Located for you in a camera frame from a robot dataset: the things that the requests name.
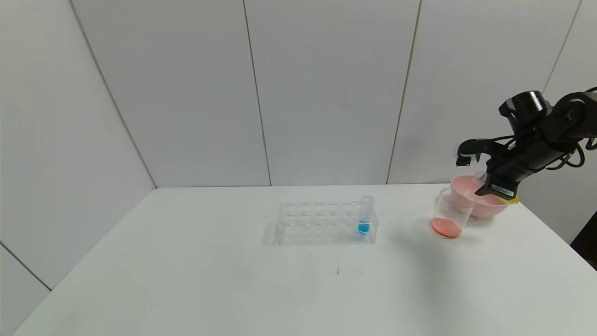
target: white table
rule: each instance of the white table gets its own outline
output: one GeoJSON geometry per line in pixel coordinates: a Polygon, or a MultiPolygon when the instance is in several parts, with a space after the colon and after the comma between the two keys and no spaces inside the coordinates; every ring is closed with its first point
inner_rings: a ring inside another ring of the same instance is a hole
{"type": "Polygon", "coordinates": [[[597,335],[585,261],[521,204],[436,237],[443,187],[157,189],[15,335],[597,335]],[[376,244],[269,245],[279,202],[364,194],[376,244]]]}

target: black cable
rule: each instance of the black cable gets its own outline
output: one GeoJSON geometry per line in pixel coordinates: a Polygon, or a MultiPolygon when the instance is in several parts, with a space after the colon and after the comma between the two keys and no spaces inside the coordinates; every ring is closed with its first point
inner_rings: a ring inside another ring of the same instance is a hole
{"type": "Polygon", "coordinates": [[[597,143],[593,144],[593,141],[595,140],[595,138],[589,138],[589,140],[587,140],[587,144],[584,146],[584,148],[588,151],[594,151],[597,149],[597,143]]]}
{"type": "Polygon", "coordinates": [[[559,163],[559,165],[555,166],[555,167],[547,167],[547,170],[558,170],[562,167],[564,167],[566,165],[566,161],[562,160],[562,162],[559,163]]]}
{"type": "Polygon", "coordinates": [[[578,156],[580,156],[580,161],[578,163],[570,163],[568,160],[566,160],[565,162],[570,167],[581,168],[584,165],[584,152],[583,148],[578,142],[576,143],[576,150],[578,151],[578,156]]]}
{"type": "Polygon", "coordinates": [[[491,141],[499,141],[499,140],[506,140],[506,139],[512,139],[512,138],[514,138],[514,135],[500,136],[499,138],[493,138],[490,140],[491,141]]]}
{"type": "Polygon", "coordinates": [[[527,128],[525,128],[522,131],[520,131],[519,133],[515,134],[510,141],[506,142],[506,144],[504,146],[506,148],[510,147],[510,145],[512,144],[512,142],[516,141],[518,138],[520,138],[521,136],[523,136],[524,134],[526,134],[530,129],[532,129],[531,125],[527,126],[527,128]]]}

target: white wall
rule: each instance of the white wall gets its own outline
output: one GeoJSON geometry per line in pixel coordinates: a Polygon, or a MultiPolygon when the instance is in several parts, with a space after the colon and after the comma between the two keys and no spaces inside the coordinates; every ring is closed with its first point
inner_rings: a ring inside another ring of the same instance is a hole
{"type": "Polygon", "coordinates": [[[154,186],[66,0],[2,0],[0,33],[0,237],[53,288],[154,186]]]}
{"type": "Polygon", "coordinates": [[[158,187],[269,185],[242,0],[74,0],[158,187]]]}
{"type": "Polygon", "coordinates": [[[247,0],[272,185],[385,184],[418,0],[247,0]]]}
{"type": "Polygon", "coordinates": [[[0,332],[10,336],[50,291],[4,248],[0,255],[0,332]]]}
{"type": "MultiPolygon", "coordinates": [[[[544,91],[552,104],[568,93],[597,86],[596,32],[597,1],[583,0],[544,91]]],[[[583,167],[541,172],[519,187],[521,202],[568,243],[597,210],[597,152],[585,154],[583,167]]]]}
{"type": "Polygon", "coordinates": [[[498,107],[543,89],[577,5],[422,1],[389,183],[448,182],[485,170],[456,167],[456,143],[512,134],[498,107]]]}

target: wall seam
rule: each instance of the wall seam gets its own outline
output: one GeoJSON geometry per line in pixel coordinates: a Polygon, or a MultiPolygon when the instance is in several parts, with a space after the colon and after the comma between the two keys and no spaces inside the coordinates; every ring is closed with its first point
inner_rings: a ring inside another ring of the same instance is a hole
{"type": "Polygon", "coordinates": [[[549,84],[549,80],[552,79],[553,72],[556,69],[556,66],[558,65],[560,55],[562,54],[562,50],[564,50],[564,46],[566,45],[566,41],[568,40],[568,35],[570,35],[570,31],[572,30],[572,25],[574,24],[574,21],[576,20],[576,14],[578,14],[578,10],[580,9],[580,5],[582,4],[582,2],[583,2],[583,0],[579,0],[579,2],[578,2],[578,6],[576,7],[574,16],[572,16],[572,22],[570,22],[570,27],[568,27],[568,32],[566,32],[566,37],[564,38],[562,47],[560,48],[560,51],[558,52],[558,56],[556,57],[556,62],[553,63],[552,70],[551,70],[551,72],[549,72],[549,76],[547,77],[547,81],[545,82],[545,86],[543,87],[543,91],[541,91],[542,93],[544,93],[545,90],[547,90],[547,85],[549,84]]]}
{"type": "Polygon", "coordinates": [[[25,263],[19,258],[17,257],[16,254],[14,254],[14,252],[8,248],[8,246],[6,246],[4,244],[4,242],[2,240],[0,240],[0,246],[2,246],[6,252],[8,252],[8,254],[10,254],[11,256],[13,256],[13,258],[19,263],[21,264],[21,266],[23,266],[25,268],[25,270],[27,270],[27,272],[29,272],[29,274],[33,275],[33,277],[39,281],[39,283],[41,283],[47,290],[49,290],[50,292],[52,291],[52,289],[50,288],[50,286],[48,286],[40,277],[38,277],[32,270],[31,268],[29,268],[27,265],[25,265],[25,263]]]}
{"type": "Polygon", "coordinates": [[[147,164],[145,163],[143,156],[141,156],[141,152],[139,151],[139,148],[137,147],[137,144],[135,143],[135,140],[133,139],[133,136],[131,135],[131,131],[128,129],[127,124],[124,122],[124,118],[122,117],[122,113],[120,112],[120,109],[118,108],[118,105],[116,104],[116,100],[114,99],[114,95],[112,94],[112,91],[110,91],[110,87],[108,86],[106,77],[104,76],[104,73],[101,71],[100,64],[97,61],[96,55],[93,53],[93,49],[91,48],[91,44],[89,42],[89,39],[87,38],[87,34],[85,33],[85,30],[83,29],[83,24],[81,23],[81,19],[79,18],[79,14],[76,11],[75,4],[74,4],[73,0],[69,0],[69,4],[70,4],[71,10],[73,11],[73,14],[75,15],[77,24],[79,25],[79,30],[83,34],[83,39],[85,39],[85,43],[87,45],[87,49],[89,50],[89,53],[91,54],[93,63],[96,65],[97,72],[99,72],[101,80],[104,83],[104,87],[106,88],[106,91],[108,92],[108,95],[110,96],[110,100],[112,101],[112,105],[114,105],[114,108],[116,109],[116,113],[118,114],[118,117],[120,118],[120,122],[122,123],[122,125],[124,126],[124,129],[126,130],[128,138],[131,139],[131,142],[133,143],[133,147],[135,148],[135,151],[137,152],[137,155],[139,156],[139,159],[141,160],[141,163],[143,164],[143,167],[145,168],[145,171],[147,172],[149,179],[153,183],[153,187],[157,188],[158,185],[155,183],[153,176],[149,172],[149,168],[147,168],[147,164]]]}
{"type": "Polygon", "coordinates": [[[421,3],[422,2],[423,2],[423,0],[419,0],[419,2],[418,2],[417,20],[414,23],[414,31],[413,31],[413,43],[411,44],[411,51],[410,51],[410,55],[408,56],[407,75],[404,78],[404,87],[402,88],[402,99],[400,101],[400,109],[398,110],[398,122],[396,123],[396,133],[394,134],[394,143],[392,145],[392,153],[390,155],[390,164],[387,168],[386,184],[388,184],[390,181],[390,172],[392,171],[392,159],[394,158],[394,150],[396,149],[396,139],[398,138],[398,127],[400,126],[400,117],[402,116],[402,107],[404,106],[404,97],[406,96],[406,92],[407,92],[408,75],[410,74],[411,62],[413,60],[414,41],[417,38],[418,20],[419,20],[419,17],[421,16],[421,3]]]}
{"type": "Polygon", "coordinates": [[[251,45],[251,33],[249,32],[249,19],[247,17],[247,5],[242,0],[242,7],[245,11],[245,23],[247,24],[247,38],[249,40],[249,52],[251,53],[251,66],[253,67],[253,79],[255,80],[255,94],[257,95],[257,108],[259,109],[259,122],[261,122],[261,136],[263,137],[263,150],[265,151],[265,163],[267,166],[267,177],[269,185],[272,185],[272,174],[269,170],[269,159],[267,157],[267,145],[265,143],[265,129],[263,128],[263,116],[261,114],[261,101],[259,100],[259,89],[257,88],[257,72],[255,71],[255,61],[253,60],[253,46],[251,45]]]}

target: blue liquid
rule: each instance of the blue liquid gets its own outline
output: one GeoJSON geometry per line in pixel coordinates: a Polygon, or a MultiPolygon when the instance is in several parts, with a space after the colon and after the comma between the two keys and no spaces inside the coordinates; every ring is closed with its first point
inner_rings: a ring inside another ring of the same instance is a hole
{"type": "Polygon", "coordinates": [[[359,221],[359,232],[361,234],[369,234],[369,222],[359,221]]]}

